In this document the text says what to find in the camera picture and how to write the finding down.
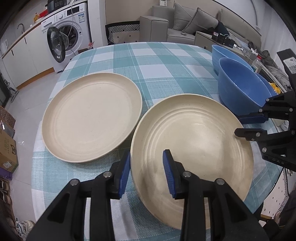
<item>plate rim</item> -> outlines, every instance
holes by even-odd
[[[70,161],[70,160],[66,160],[66,159],[60,158],[60,157],[58,157],[58,156],[56,156],[55,154],[52,153],[52,151],[47,147],[47,145],[46,145],[46,143],[45,143],[45,141],[44,141],[44,138],[43,138],[43,119],[44,119],[45,113],[46,113],[46,111],[47,111],[47,108],[49,107],[49,105],[51,104],[51,102],[53,101],[53,99],[54,99],[54,98],[55,98],[55,97],[61,92],[61,90],[63,90],[64,88],[66,88],[68,85],[70,85],[70,84],[72,84],[73,82],[75,82],[75,81],[77,81],[77,80],[79,80],[79,79],[82,79],[82,78],[84,78],[84,77],[86,77],[86,76],[89,76],[89,75],[95,75],[95,74],[98,74],[98,75],[100,75],[100,74],[111,74],[111,75],[112,75],[112,74],[116,74],[116,75],[119,75],[119,76],[125,77],[126,79],[128,79],[129,81],[131,81],[131,82],[135,85],[136,89],[137,89],[138,92],[139,92],[140,98],[141,98],[141,108],[140,108],[140,111],[139,111],[139,115],[138,115],[137,121],[136,121],[134,127],[128,132],[128,134],[124,137],[124,139],[123,139],[123,140],[122,140],[117,146],[113,147],[111,150],[105,152],[104,154],[102,154],[102,155],[100,155],[100,156],[98,156],[98,157],[96,157],[96,158],[86,159],[86,160],[82,160],[82,161]],[[140,116],[141,116],[141,113],[142,113],[142,109],[143,109],[143,98],[142,98],[141,91],[140,91],[140,89],[138,88],[138,86],[135,84],[134,81],[132,81],[130,78],[128,78],[128,77],[126,77],[126,76],[124,76],[124,75],[122,75],[122,74],[118,74],[118,73],[110,73],[110,72],[95,72],[95,73],[87,74],[87,75],[81,76],[81,77],[79,77],[79,78],[77,78],[77,79],[71,81],[70,83],[66,84],[61,90],[60,90],[60,91],[59,91],[59,92],[58,92],[58,93],[57,93],[57,94],[51,99],[51,101],[49,102],[49,104],[47,105],[47,107],[46,107],[46,109],[45,109],[45,111],[44,111],[44,113],[43,113],[42,120],[41,120],[41,136],[42,136],[42,141],[43,141],[43,143],[44,143],[46,149],[47,149],[47,150],[48,150],[53,156],[55,156],[56,158],[58,158],[58,159],[60,159],[60,160],[62,160],[62,161],[69,162],[69,163],[84,163],[84,162],[93,161],[93,160],[96,160],[96,159],[98,159],[98,158],[100,158],[100,157],[103,157],[103,156],[105,156],[106,154],[108,154],[109,152],[111,152],[112,150],[114,150],[115,148],[117,148],[120,144],[122,144],[122,143],[126,140],[126,138],[131,134],[131,132],[134,130],[135,126],[137,126],[137,124],[139,123],[139,119],[140,119]]]
[[[168,97],[166,97],[166,98],[164,98],[163,100],[161,100],[161,101],[159,101],[158,103],[156,103],[155,105],[153,105],[148,111],[146,111],[146,113],[142,116],[142,118],[141,118],[141,120],[139,121],[139,123],[138,123],[138,125],[137,125],[137,127],[136,127],[136,129],[135,129],[135,132],[134,132],[134,134],[133,134],[133,138],[132,138],[132,142],[131,142],[131,149],[130,149],[130,155],[131,155],[131,166],[132,166],[132,153],[133,153],[133,146],[134,146],[134,141],[135,141],[135,136],[136,136],[136,133],[137,133],[137,131],[138,131],[138,129],[139,129],[139,126],[140,126],[140,124],[142,123],[142,121],[144,120],[144,118],[146,117],[146,115],[149,113],[149,111],[154,107],[154,106],[156,106],[156,105],[158,105],[158,104],[160,104],[162,101],[164,101],[164,100],[166,100],[166,99],[169,99],[169,98],[172,98],[172,97],[176,97],[176,96],[201,96],[201,97],[204,97],[204,98],[207,98],[207,99],[209,99],[209,100],[211,100],[211,101],[215,101],[215,102],[217,102],[218,104],[220,104],[223,108],[225,108],[233,117],[235,117],[236,118],[236,116],[227,108],[227,107],[225,107],[224,105],[222,105],[221,103],[219,103],[218,101],[216,101],[216,100],[214,100],[214,99],[212,99],[212,98],[209,98],[209,97],[207,97],[207,96],[204,96],[204,95],[199,95],[199,94],[190,94],[190,93],[184,93],[184,94],[177,94],[177,95],[172,95],[172,96],[168,96]],[[253,153],[253,150],[252,150],[252,146],[251,146],[251,144],[250,144],[250,142],[249,142],[249,146],[250,146],[250,149],[251,149],[251,152]],[[253,164],[253,168],[252,168],[252,177],[251,177],[251,181],[250,181],[250,185],[248,185],[249,186],[249,188],[248,188],[248,192],[249,192],[249,190],[250,190],[250,187],[251,187],[251,185],[252,185],[252,181],[253,181],[253,174],[254,174],[254,156],[252,156],[252,159],[253,159],[253,161],[252,161],[252,164]],[[157,220],[159,220],[160,221],[160,218],[157,216],[157,215],[155,215],[155,214],[153,214],[147,207],[146,207],[146,202],[143,200],[143,198],[139,195],[139,191],[138,191],[138,186],[135,184],[135,182],[134,182],[134,179],[133,179],[133,183],[134,183],[134,186],[135,186],[135,189],[136,189],[136,192],[137,192],[137,195],[138,195],[138,197],[140,198],[140,200],[141,200],[141,202],[144,204],[144,206],[145,206],[145,208],[157,219]]]

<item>yellow cloth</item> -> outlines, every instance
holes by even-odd
[[[281,90],[276,86],[275,83],[270,83],[270,85],[273,87],[274,91],[275,91],[277,94],[280,94],[280,93],[281,93]]]

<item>bowl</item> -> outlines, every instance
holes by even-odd
[[[219,95],[234,114],[258,112],[265,100],[271,97],[262,80],[245,65],[230,58],[221,58],[219,66]]]
[[[275,92],[274,88],[270,85],[270,83],[264,79],[260,74],[255,73],[261,80],[262,82],[265,84],[265,86],[267,87],[268,91],[270,92],[271,96],[276,96],[277,93]]]
[[[241,57],[239,57],[237,54],[219,45],[212,45],[212,63],[214,66],[214,70],[218,75],[219,75],[219,68],[220,68],[219,67],[220,58],[230,58],[230,59],[236,60],[237,62],[240,62],[241,64],[245,65],[246,67],[248,67],[250,70],[253,71],[252,67],[246,61],[244,61]]]

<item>checkered tablecloth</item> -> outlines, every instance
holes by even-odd
[[[49,102],[70,82],[95,72],[118,73],[134,81],[143,97],[141,116],[161,99],[175,94],[194,93],[219,101],[217,75],[209,51],[192,45],[143,42],[105,46],[75,56],[61,74]],[[276,132],[271,120],[245,127]],[[131,138],[98,160],[73,164],[49,153],[42,141],[40,123],[32,163],[32,198],[36,219],[71,179],[85,181],[109,170],[113,162],[120,160],[123,151],[130,148]],[[254,212],[269,194],[281,168],[262,160],[257,144],[251,145],[254,174],[244,203]],[[112,200],[112,217],[116,240],[179,240],[179,230],[159,222],[144,207],[131,175],[122,199]],[[86,220],[85,229],[88,230],[88,214]]]

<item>faucet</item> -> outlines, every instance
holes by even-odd
[[[20,26],[20,25],[22,25],[22,34],[25,32],[25,26],[22,24],[22,23],[20,23],[18,26],[17,26],[17,29],[18,29],[18,27]]]

